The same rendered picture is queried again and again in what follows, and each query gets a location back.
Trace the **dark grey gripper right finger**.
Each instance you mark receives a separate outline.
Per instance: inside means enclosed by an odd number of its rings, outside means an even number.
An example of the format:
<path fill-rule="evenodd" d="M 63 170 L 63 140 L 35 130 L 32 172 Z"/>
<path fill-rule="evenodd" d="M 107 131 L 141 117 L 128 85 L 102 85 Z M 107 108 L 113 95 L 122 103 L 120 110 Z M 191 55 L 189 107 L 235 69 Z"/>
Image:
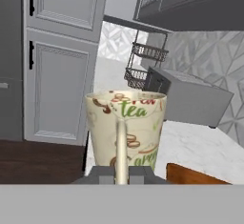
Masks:
<path fill-rule="evenodd" d="M 167 181 L 154 174 L 151 166 L 130 166 L 129 184 L 130 185 L 153 185 L 166 184 Z"/>

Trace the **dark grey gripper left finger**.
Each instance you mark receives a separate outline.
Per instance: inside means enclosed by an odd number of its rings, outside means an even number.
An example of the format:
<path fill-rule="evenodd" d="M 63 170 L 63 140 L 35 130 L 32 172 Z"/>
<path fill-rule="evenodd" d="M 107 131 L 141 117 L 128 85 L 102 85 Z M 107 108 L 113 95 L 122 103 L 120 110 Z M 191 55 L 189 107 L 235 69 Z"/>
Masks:
<path fill-rule="evenodd" d="M 111 166 L 93 166 L 87 176 L 74 181 L 74 184 L 114 185 L 115 169 Z"/>

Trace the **cream mug with tea print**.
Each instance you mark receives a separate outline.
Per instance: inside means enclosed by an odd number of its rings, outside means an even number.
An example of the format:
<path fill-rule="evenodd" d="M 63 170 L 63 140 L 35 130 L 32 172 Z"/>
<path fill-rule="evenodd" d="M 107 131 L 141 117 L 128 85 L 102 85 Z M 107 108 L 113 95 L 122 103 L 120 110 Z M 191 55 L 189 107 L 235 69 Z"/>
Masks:
<path fill-rule="evenodd" d="M 130 167 L 155 168 L 167 95 L 107 91 L 85 96 L 95 164 L 113 167 L 115 183 L 130 182 Z"/>

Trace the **brown wooden tray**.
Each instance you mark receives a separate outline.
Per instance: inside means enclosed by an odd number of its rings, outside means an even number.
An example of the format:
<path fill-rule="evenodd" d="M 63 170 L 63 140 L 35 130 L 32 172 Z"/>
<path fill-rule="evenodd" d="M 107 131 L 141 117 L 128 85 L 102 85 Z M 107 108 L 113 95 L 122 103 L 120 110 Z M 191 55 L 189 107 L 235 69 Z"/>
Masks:
<path fill-rule="evenodd" d="M 226 184 L 226 181 L 175 163 L 167 164 L 166 179 L 174 184 Z"/>

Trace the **grey tall cabinet lower door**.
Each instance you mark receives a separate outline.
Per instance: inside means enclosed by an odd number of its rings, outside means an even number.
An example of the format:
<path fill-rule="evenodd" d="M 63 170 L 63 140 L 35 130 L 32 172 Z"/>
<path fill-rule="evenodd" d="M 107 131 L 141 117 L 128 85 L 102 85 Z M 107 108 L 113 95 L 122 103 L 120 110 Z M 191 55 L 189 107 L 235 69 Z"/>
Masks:
<path fill-rule="evenodd" d="M 34 45 L 29 69 L 29 42 Z M 29 141 L 81 146 L 86 141 L 84 96 L 92 89 L 98 45 L 27 28 L 24 135 Z"/>

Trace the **grey tall cabinet door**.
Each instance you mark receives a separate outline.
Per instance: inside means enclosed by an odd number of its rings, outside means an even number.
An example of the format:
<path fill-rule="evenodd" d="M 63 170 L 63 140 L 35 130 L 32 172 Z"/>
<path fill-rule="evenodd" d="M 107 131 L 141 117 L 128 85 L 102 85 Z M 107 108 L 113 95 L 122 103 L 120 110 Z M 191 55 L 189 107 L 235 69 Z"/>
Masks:
<path fill-rule="evenodd" d="M 41 31 L 99 42 L 106 0 L 26 0 L 26 24 Z"/>
<path fill-rule="evenodd" d="M 29 69 L 29 42 L 34 45 Z M 92 89 L 98 45 L 27 28 L 24 135 L 29 141 L 81 146 L 86 141 L 84 96 Z"/>

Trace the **grey tall cabinet upper door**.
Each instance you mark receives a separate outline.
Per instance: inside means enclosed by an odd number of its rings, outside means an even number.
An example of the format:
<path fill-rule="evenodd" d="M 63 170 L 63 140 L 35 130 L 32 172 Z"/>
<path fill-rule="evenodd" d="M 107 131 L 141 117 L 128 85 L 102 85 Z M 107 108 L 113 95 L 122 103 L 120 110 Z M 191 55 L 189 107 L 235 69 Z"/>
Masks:
<path fill-rule="evenodd" d="M 26 0 L 26 24 L 41 31 L 99 42 L 106 0 Z"/>

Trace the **grey toaster oven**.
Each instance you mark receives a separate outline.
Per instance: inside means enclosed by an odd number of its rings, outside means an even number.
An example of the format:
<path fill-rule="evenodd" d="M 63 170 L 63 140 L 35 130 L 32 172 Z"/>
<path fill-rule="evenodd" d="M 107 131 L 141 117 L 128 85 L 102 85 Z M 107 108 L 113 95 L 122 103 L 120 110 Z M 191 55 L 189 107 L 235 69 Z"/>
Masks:
<path fill-rule="evenodd" d="M 149 67 L 144 91 L 167 95 L 165 119 L 215 129 L 234 96 L 194 75 Z"/>

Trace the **grey fridge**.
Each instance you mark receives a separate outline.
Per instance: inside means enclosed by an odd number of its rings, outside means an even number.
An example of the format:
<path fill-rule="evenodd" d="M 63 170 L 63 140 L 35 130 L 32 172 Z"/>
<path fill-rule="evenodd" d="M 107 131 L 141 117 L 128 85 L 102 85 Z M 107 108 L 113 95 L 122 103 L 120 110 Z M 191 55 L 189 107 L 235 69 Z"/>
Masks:
<path fill-rule="evenodd" d="M 23 1 L 0 0 L 0 140 L 23 140 Z"/>

